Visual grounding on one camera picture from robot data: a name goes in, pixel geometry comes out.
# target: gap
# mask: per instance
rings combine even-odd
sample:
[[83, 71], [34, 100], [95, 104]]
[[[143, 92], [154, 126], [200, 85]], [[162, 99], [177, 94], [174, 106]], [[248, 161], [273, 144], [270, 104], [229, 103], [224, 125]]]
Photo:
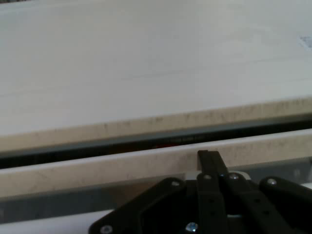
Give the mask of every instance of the gap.
[[0, 153], [0, 169], [312, 128], [312, 115]]

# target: white tabletop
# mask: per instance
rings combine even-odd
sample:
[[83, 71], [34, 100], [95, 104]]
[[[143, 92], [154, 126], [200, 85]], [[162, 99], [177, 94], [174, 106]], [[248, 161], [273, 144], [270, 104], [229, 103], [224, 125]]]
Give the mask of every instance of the white tabletop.
[[312, 112], [312, 2], [0, 4], [0, 151]]

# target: bolt head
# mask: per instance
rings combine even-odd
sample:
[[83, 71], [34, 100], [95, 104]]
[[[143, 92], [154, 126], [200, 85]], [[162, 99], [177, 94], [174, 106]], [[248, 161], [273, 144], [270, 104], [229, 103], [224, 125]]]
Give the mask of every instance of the bolt head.
[[211, 175], [204, 175], [204, 179], [211, 179]]
[[172, 186], [179, 186], [179, 185], [180, 185], [180, 183], [179, 183], [179, 182], [177, 182], [177, 181], [172, 181], [171, 185], [172, 185]]
[[112, 234], [113, 233], [113, 227], [111, 225], [105, 225], [101, 227], [99, 230], [101, 234]]
[[197, 223], [189, 223], [185, 227], [185, 230], [187, 230], [188, 232], [192, 232], [192, 233], [195, 233], [197, 229], [198, 229]]
[[236, 174], [236, 173], [231, 173], [231, 174], [229, 175], [229, 178], [230, 178], [230, 179], [239, 179], [239, 176], [238, 176], [238, 174]]
[[271, 184], [271, 185], [275, 185], [275, 184], [277, 184], [277, 181], [275, 179], [271, 178], [271, 179], [268, 179], [267, 183]]

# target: white sticker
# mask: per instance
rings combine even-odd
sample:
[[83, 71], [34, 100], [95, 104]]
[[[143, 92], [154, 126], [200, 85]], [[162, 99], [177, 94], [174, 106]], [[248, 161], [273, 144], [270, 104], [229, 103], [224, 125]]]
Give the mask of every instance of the white sticker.
[[300, 37], [300, 44], [307, 50], [312, 51], [312, 37]]

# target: metal screw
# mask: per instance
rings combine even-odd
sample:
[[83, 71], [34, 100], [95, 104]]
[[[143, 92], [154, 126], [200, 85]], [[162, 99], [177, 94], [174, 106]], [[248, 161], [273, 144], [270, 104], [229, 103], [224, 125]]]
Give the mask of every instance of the metal screw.
[[111, 225], [105, 225], [99, 231], [101, 234], [111, 234], [113, 233], [113, 227]]
[[211, 179], [212, 177], [210, 175], [204, 175], [204, 179]]
[[239, 179], [239, 176], [236, 173], [231, 173], [229, 177], [230, 179]]
[[185, 230], [187, 230], [188, 232], [192, 232], [192, 233], [195, 233], [197, 229], [198, 229], [197, 223], [189, 223], [185, 227]]
[[179, 182], [177, 182], [177, 181], [172, 181], [171, 185], [172, 185], [172, 186], [179, 186], [179, 185], [180, 185], [180, 183], [179, 183]]
[[275, 185], [277, 184], [276, 180], [275, 179], [268, 179], [268, 184], [271, 184], [271, 185]]

